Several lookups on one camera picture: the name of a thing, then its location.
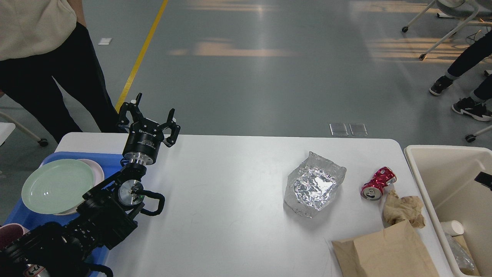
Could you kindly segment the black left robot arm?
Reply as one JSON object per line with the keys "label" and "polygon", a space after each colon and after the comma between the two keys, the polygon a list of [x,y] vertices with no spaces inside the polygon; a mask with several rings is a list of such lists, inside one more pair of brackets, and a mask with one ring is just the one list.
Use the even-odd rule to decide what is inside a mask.
{"label": "black left robot arm", "polygon": [[92,272],[112,277],[109,267],[86,263],[88,256],[96,248],[111,250],[123,242],[137,228],[137,215],[161,214],[165,196],[145,190],[142,177],[156,162],[160,146],[176,143],[181,128],[174,109],[162,124],[144,117],[138,107],[141,98],[139,93],[124,102],[119,112],[119,126],[129,130],[121,170],[85,191],[78,216],[66,225],[47,222],[4,247],[1,273],[6,277],[87,277]]}

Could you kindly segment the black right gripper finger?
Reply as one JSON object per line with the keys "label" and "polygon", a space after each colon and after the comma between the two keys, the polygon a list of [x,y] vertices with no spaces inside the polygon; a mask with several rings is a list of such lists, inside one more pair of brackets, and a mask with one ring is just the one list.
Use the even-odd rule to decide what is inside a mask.
{"label": "black right gripper finger", "polygon": [[486,172],[479,172],[479,174],[474,178],[476,182],[482,184],[492,191],[492,175]]}

